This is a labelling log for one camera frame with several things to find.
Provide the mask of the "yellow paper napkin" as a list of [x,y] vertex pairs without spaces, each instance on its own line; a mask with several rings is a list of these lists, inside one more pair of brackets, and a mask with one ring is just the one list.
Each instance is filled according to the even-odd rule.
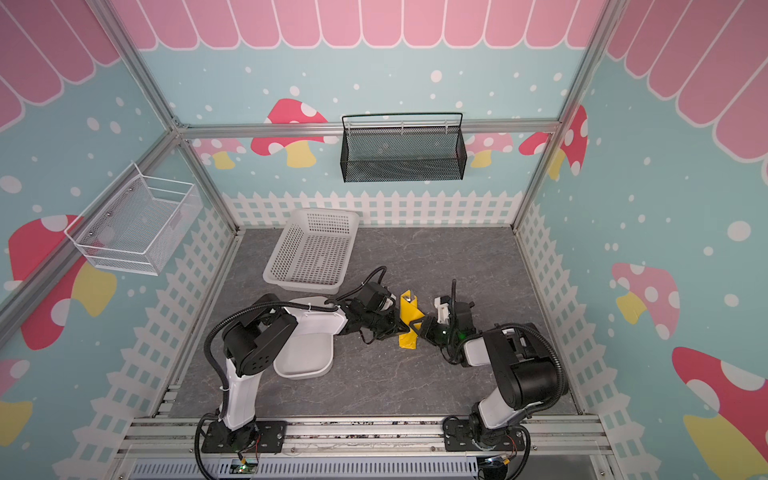
[[418,308],[418,298],[411,291],[407,290],[400,296],[400,320],[408,328],[407,332],[398,336],[398,344],[401,349],[415,350],[418,344],[418,334],[411,329],[415,321],[425,317],[425,314]]

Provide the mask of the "white perforated plastic basket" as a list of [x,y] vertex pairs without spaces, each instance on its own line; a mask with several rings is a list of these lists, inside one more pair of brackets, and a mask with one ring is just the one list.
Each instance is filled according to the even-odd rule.
[[288,291],[337,293],[359,223],[359,215],[346,210],[293,211],[267,262],[263,280]]

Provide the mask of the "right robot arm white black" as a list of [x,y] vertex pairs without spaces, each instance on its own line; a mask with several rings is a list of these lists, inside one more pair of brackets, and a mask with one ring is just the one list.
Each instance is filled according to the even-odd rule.
[[463,368],[488,367],[495,387],[466,417],[443,420],[450,452],[519,452],[532,448],[524,422],[558,403],[568,392],[565,369],[533,323],[495,324],[485,331],[474,323],[472,301],[451,293],[435,300],[437,314],[411,324],[419,338],[437,347],[445,361]]

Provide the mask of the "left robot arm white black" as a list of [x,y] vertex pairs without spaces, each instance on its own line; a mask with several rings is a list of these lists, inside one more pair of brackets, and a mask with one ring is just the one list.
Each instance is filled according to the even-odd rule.
[[221,381],[222,400],[199,420],[195,452],[242,454],[259,446],[279,451],[280,426],[256,419],[265,370],[286,379],[317,378],[332,368],[338,336],[359,334],[370,344],[408,333],[396,297],[383,284],[386,272],[379,266],[356,288],[333,298],[282,301],[266,294],[217,324],[203,352]]

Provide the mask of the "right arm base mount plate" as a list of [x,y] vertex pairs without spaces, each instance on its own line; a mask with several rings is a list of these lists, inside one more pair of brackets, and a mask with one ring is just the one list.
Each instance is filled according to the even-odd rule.
[[448,416],[442,421],[442,435],[448,452],[521,452],[524,435],[512,427],[490,429],[478,417]]

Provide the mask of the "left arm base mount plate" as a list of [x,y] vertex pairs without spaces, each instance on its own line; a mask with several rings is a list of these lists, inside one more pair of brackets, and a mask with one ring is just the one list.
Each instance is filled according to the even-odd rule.
[[214,453],[281,453],[286,438],[286,421],[251,421],[230,430],[223,421],[213,421],[205,430],[202,452]]

